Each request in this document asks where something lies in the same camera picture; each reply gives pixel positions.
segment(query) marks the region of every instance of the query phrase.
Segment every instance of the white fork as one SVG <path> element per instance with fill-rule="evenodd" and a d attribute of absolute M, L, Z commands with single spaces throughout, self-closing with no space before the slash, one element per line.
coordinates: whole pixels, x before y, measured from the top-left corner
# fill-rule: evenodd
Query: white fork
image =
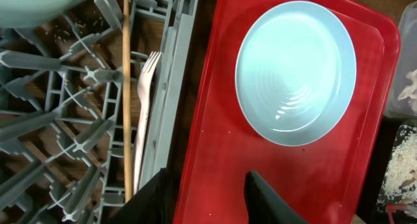
<path fill-rule="evenodd" d="M 143 146 L 146 136 L 146 127 L 148 123 L 149 116 L 149 102 L 150 102 L 150 90 L 151 90 L 151 81 L 155 73 L 156 66 L 158 65 L 159 59 L 161 57 L 161 52 L 151 52 L 148 60 L 146 61 L 142 71 L 139 75 L 139 81 L 137 83 L 137 95 L 141 102 L 141 112 L 139 116 L 139 124 L 137 126 L 136 133 L 136 146 L 135 146 L 135 157 L 134 157 L 134 184 L 133 194 L 135 195 L 139 189 L 139 179 L 141 176 L 141 166 L 142 166 L 142 156 L 143 156 Z"/>

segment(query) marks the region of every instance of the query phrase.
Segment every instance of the brown table surface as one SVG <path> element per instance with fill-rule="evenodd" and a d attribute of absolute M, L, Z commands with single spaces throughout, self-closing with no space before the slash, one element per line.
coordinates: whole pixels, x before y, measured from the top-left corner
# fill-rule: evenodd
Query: brown table surface
<path fill-rule="evenodd" d="M 354 0 L 367 5 L 379 12 L 382 12 L 391 17 L 396 23 L 399 23 L 401 14 L 404 8 L 411 2 L 417 0 Z M 122 6 L 122 0 L 118 0 L 120 6 Z M 216 0 L 199 0 L 197 9 L 197 16 L 194 24 L 194 31 L 192 35 L 192 41 L 190 46 L 190 52 L 188 54 L 186 72 L 184 75 L 184 82 L 182 85 L 182 94 L 180 98 L 180 104 L 177 113 L 177 120 L 175 124 L 175 131 L 173 136 L 173 142 L 171 146 L 171 152 L 169 155 L 168 167 L 175 175 L 175 188 L 179 188 L 179 181 L 182 173 L 182 166 L 184 163 L 185 153 L 188 144 L 188 137 L 190 134 L 190 128 L 192 124 L 195 101 L 197 99 L 197 93 L 199 89 L 199 82 L 201 78 L 201 72 L 203 69 L 205 53 L 210 36 L 210 28 L 213 19 L 214 9 L 216 6 Z M 108 27 L 107 23 L 101 26 L 101 14 L 96 9 L 92 0 L 81 4 L 74 10 L 72 10 L 71 16 L 80 23 L 86 23 L 85 29 L 81 30 L 83 33 L 100 32 Z M 151 20 L 139 19 L 134 26 L 134 32 L 132 33 L 132 50 L 150 53 L 151 51 L 159 50 L 160 42 L 162 39 L 163 24 Z M 68 50 L 71 42 L 74 41 L 73 36 L 67 36 L 63 33 L 64 30 L 70 32 L 66 22 L 62 18 L 52 21 L 51 23 L 44 25 L 36 30 L 36 33 L 41 39 L 48 45 L 54 57 L 59 57 L 65 51 Z M 100 47 L 104 50 L 104 56 L 108 57 L 108 63 L 112 67 L 118 67 L 121 65 L 121 49 L 122 49 L 122 36 L 120 32 L 114 32 L 111 36 L 100 42 Z M 36 53 L 36 49 L 24 40 L 18 41 L 9 49 Z M 94 59 L 86 55 L 85 52 L 81 52 L 73 56 L 69 63 L 80 66 L 89 65 L 91 67 L 97 67 Z M 24 76 L 33 72 L 25 70 L 14 70 L 14 75 Z M 137 68 L 132 71 L 132 76 L 137 77 Z M 47 76 L 42 76 L 34 83 L 28 84 L 27 88 L 34 94 L 41 104 L 44 104 Z M 80 87 L 83 86 L 79 78 L 74 82 L 78 83 Z M 100 111 L 102 109 L 102 101 L 104 98 L 104 86 L 100 86 L 94 91 L 94 94 L 85 95 L 88 101 L 93 107 Z M 33 111 L 27 102 L 21 100 L 10 99 L 10 104 L 13 108 L 23 111 Z M 139 120 L 140 102 L 136 94 L 136 85 L 132 84 L 132 125 L 137 125 Z M 70 108 L 71 115 L 90 117 L 90 114 L 85 110 L 73 105 Z M 5 120 L 11 116 L 0 115 L 0 120 Z M 119 113 L 118 124 L 122 124 L 121 112 Z M 77 135 L 85 129 L 84 124 L 64 124 L 60 122 L 60 125 L 70 135 Z M 56 144 L 56 132 L 51 127 L 45 127 L 30 133 L 20 138 L 35 154 L 44 160 L 45 157 L 55 154 L 59 151 Z M 96 163 L 102 163 L 107 158 L 109 137 L 104 137 L 97 146 L 89 153 L 89 157 Z M 9 176 L 17 173 L 24 168 L 28 162 L 21 156 L 6 156 L 0 153 L 0 169 L 4 170 Z M 121 182 L 123 180 L 123 168 L 122 161 L 113 161 L 111 170 L 115 176 L 111 179 Z M 61 156 L 57 159 L 56 163 L 50 166 L 50 169 L 55 173 L 61 181 L 69 185 L 73 180 L 79 180 L 83 177 L 87 167 L 83 162 L 72 161 L 65 156 Z M 42 179 L 34 186 L 28 189 L 28 193 L 35 197 L 40 204 L 45 204 L 49 201 L 48 191 L 49 182 L 46 179 Z M 96 188 L 93 194 L 93 201 L 91 206 L 97 202 L 101 194 L 101 184 Z M 175 205 L 176 194 L 173 197 L 172 205 Z M 57 209 L 53 210 L 55 216 L 60 219 L 62 212 Z M 0 216 L 0 222 L 13 223 L 23 213 L 18 208 L 7 208 L 4 210 L 4 215 Z M 355 220 L 355 223 L 361 223 L 360 220 Z"/>

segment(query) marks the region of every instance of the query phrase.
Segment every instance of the white plate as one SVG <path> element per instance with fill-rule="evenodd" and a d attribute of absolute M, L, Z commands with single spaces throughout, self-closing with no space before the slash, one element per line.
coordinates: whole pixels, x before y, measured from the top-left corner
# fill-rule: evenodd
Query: white plate
<path fill-rule="evenodd" d="M 236 90 L 252 127 L 266 139 L 305 145 L 328 133 L 352 98 L 352 40 L 328 9 L 291 1 L 263 14 L 240 47 Z"/>

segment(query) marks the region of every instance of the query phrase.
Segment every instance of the wooden stick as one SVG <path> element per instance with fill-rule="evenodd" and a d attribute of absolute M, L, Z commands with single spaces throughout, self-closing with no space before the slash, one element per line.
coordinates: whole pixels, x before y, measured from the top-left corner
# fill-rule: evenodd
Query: wooden stick
<path fill-rule="evenodd" d="M 129 0 L 123 6 L 123 136 L 124 136 L 124 195 L 132 198 L 132 129 L 130 123 L 130 18 Z"/>

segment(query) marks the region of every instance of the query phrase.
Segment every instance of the red tray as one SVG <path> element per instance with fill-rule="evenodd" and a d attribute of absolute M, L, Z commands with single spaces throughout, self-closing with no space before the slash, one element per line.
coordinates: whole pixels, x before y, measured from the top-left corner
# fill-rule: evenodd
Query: red tray
<path fill-rule="evenodd" d="M 274 145 L 246 122 L 235 65 L 251 25 L 294 0 L 218 0 L 174 223 L 247 223 L 244 179 L 256 170 L 309 223 L 350 223 L 397 63 L 400 37 L 388 17 L 350 0 L 308 0 L 335 13 L 356 52 L 357 78 L 345 116 L 304 147 Z"/>

